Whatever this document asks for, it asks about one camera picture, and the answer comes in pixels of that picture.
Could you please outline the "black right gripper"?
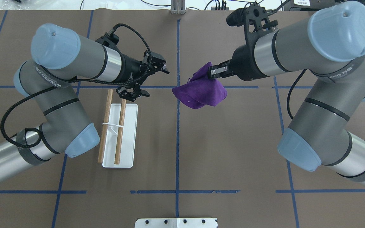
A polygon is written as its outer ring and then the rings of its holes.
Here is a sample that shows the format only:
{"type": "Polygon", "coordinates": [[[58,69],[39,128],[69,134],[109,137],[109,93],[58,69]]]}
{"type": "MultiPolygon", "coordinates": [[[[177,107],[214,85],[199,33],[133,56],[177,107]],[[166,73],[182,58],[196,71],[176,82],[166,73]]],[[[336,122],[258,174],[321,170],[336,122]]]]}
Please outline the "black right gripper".
{"type": "Polygon", "coordinates": [[[252,51],[246,45],[235,49],[231,60],[210,66],[207,71],[208,79],[227,78],[237,76],[243,81],[267,78],[255,63],[252,51]]]}

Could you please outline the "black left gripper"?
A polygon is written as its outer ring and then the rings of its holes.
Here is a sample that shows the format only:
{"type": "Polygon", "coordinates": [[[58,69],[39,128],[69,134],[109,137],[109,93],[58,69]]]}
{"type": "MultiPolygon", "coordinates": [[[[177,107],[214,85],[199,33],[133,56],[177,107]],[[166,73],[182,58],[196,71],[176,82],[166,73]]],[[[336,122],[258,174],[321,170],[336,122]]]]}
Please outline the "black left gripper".
{"type": "Polygon", "coordinates": [[[138,97],[150,97],[148,91],[140,88],[143,82],[156,72],[170,73],[166,68],[166,60],[161,54],[151,52],[150,64],[148,58],[148,52],[144,52],[144,58],[141,61],[125,56],[125,68],[119,75],[121,85],[116,89],[120,98],[135,102],[138,97]]]}

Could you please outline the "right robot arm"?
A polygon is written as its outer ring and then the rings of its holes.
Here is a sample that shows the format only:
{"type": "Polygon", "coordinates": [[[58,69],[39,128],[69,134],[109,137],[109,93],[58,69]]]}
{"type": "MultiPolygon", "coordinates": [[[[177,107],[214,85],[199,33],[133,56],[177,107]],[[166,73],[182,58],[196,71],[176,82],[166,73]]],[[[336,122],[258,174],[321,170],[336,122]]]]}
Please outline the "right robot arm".
{"type": "Polygon", "coordinates": [[[279,154],[303,170],[320,165],[365,185],[365,140],[345,130],[365,102],[365,6],[347,1],[278,29],[266,10],[253,3],[227,16],[243,26],[245,44],[232,58],[209,67],[210,79],[237,76],[252,81],[310,70],[317,81],[278,143],[279,154]]]}

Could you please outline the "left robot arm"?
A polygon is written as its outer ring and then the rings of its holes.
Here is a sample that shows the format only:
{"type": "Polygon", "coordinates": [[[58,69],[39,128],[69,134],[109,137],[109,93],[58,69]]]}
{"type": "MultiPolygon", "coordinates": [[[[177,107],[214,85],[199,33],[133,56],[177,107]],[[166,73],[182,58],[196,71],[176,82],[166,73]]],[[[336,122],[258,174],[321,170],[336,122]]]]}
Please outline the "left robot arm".
{"type": "Polygon", "coordinates": [[[149,97],[141,85],[159,71],[169,74],[165,58],[150,50],[143,36],[119,23],[93,41],[71,29],[47,23],[40,26],[31,42],[32,58],[14,74],[14,86],[24,98],[3,115],[0,132],[0,182],[25,170],[66,154],[77,157],[100,142],[99,134],[85,112],[72,85],[92,82],[117,86],[120,98],[134,102],[149,97]],[[119,27],[134,32],[146,46],[142,60],[123,54],[117,47],[119,27]],[[35,100],[46,121],[37,127],[6,133],[9,114],[26,101],[35,100]]]}

